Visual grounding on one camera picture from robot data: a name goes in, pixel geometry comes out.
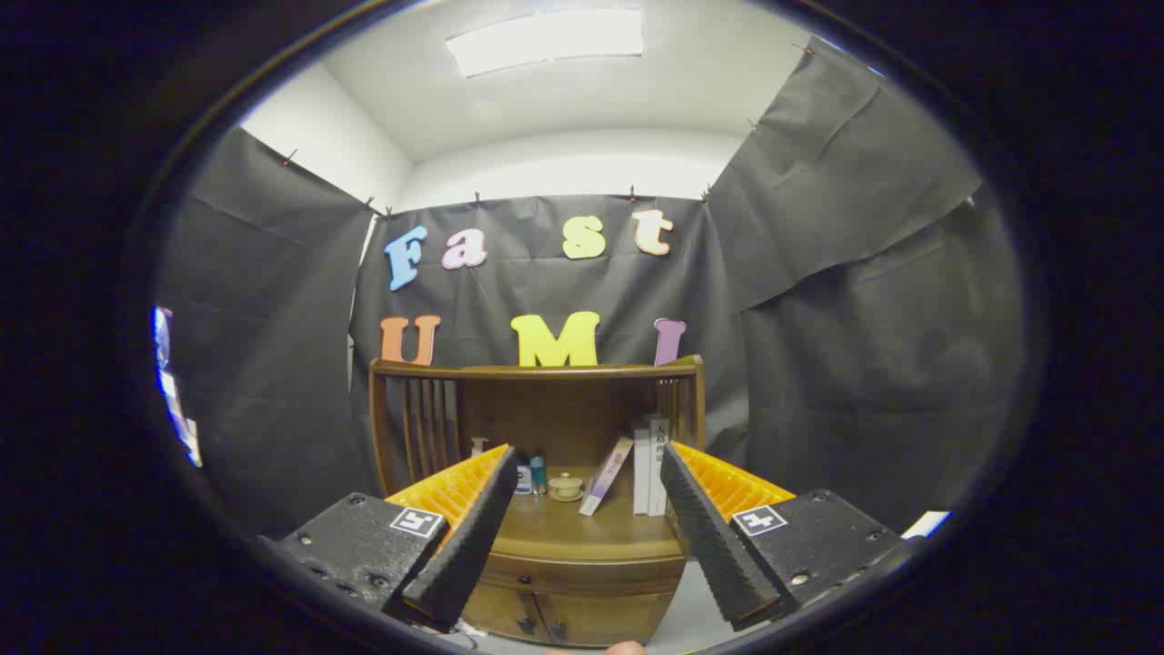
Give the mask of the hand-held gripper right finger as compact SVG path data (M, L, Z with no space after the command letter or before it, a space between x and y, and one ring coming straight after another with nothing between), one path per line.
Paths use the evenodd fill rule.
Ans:
M832 490L793 494L687 444L665 446L660 477L733 631L826 600L906 542Z

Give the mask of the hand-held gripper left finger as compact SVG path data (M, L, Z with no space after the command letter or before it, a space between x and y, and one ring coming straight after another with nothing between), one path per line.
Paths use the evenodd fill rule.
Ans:
M267 551L332 596L447 633L487 567L518 482L511 444L382 499L353 492Z

